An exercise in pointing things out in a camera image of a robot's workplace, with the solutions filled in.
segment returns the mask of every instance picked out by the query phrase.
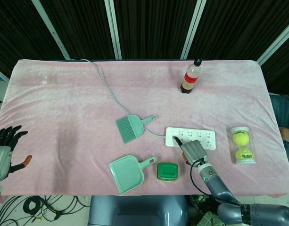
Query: white power strip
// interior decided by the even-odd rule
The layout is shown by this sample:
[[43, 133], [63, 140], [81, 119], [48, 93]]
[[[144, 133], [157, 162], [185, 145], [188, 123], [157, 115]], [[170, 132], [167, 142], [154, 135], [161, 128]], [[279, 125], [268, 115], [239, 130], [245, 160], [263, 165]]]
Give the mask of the white power strip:
[[178, 137], [182, 143], [198, 140], [204, 149], [215, 149], [215, 132], [212, 130], [167, 127], [165, 136], [167, 147], [179, 147], [173, 136]]

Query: pink towel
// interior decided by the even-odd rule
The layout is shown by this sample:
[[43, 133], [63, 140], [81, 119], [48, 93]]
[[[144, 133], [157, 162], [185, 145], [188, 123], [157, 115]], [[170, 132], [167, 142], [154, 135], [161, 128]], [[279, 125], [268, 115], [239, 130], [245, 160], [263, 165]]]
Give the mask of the pink towel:
[[[254, 61], [203, 61], [203, 75], [190, 94], [179, 86], [191, 61], [98, 62], [117, 99], [141, 118], [157, 114], [146, 127], [209, 129], [216, 133], [210, 162], [235, 195], [289, 192], [289, 163], [264, 77]], [[29, 133], [14, 150], [13, 164], [29, 154], [27, 168], [2, 182], [3, 195], [115, 194], [108, 163], [132, 154], [139, 161], [179, 165], [174, 182], [157, 179], [157, 164], [144, 169], [144, 182], [127, 195], [198, 194], [190, 166], [178, 148], [147, 132], [122, 142], [115, 121], [126, 116], [116, 105], [93, 65], [86, 62], [20, 60], [0, 112], [0, 129], [22, 125]], [[236, 165], [227, 131], [248, 126], [256, 164]], [[194, 170], [197, 185], [209, 192]]]

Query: teal dustpan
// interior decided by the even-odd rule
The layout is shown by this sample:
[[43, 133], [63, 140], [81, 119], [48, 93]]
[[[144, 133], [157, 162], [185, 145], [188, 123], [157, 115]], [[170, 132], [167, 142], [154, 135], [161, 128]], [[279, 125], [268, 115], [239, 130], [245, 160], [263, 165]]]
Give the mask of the teal dustpan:
[[109, 163], [120, 195], [140, 186], [144, 181], [142, 170], [155, 162], [157, 162], [156, 157], [138, 162], [135, 156], [127, 155]]
[[143, 125], [157, 119], [156, 115], [152, 115], [148, 118], [141, 120], [135, 114], [129, 114], [116, 121], [117, 127], [121, 134], [124, 143], [128, 143], [136, 138], [141, 137], [144, 132]]

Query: brush bristles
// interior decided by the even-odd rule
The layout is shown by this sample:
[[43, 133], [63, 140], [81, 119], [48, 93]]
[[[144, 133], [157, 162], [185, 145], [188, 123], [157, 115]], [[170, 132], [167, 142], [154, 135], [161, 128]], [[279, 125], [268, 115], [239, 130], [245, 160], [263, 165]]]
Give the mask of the brush bristles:
[[125, 144], [136, 139], [136, 135], [132, 129], [132, 126], [128, 117], [118, 119], [116, 121], [116, 124], [119, 129], [122, 140], [124, 141]]

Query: robotic arm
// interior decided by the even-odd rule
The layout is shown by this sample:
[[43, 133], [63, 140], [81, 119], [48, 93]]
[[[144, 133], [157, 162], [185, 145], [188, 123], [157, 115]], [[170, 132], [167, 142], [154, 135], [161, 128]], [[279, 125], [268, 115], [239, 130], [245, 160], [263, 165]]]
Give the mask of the robotic arm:
[[191, 165], [191, 169], [193, 167], [198, 169], [199, 175], [212, 196], [222, 202], [218, 207], [218, 216], [223, 223], [229, 225], [244, 223], [252, 226], [289, 226], [288, 207], [269, 204], [241, 204], [226, 187], [213, 166], [208, 163], [207, 153], [199, 141], [182, 144], [177, 137], [174, 139], [182, 149], [186, 163]]
[[14, 128], [9, 127], [7, 129], [0, 130], [0, 182], [8, 177], [9, 173], [25, 168], [32, 158], [32, 156], [29, 155], [21, 164], [11, 166], [12, 153], [18, 143], [19, 138], [28, 133], [27, 131], [23, 131], [16, 134], [21, 127], [22, 126], [16, 126]]

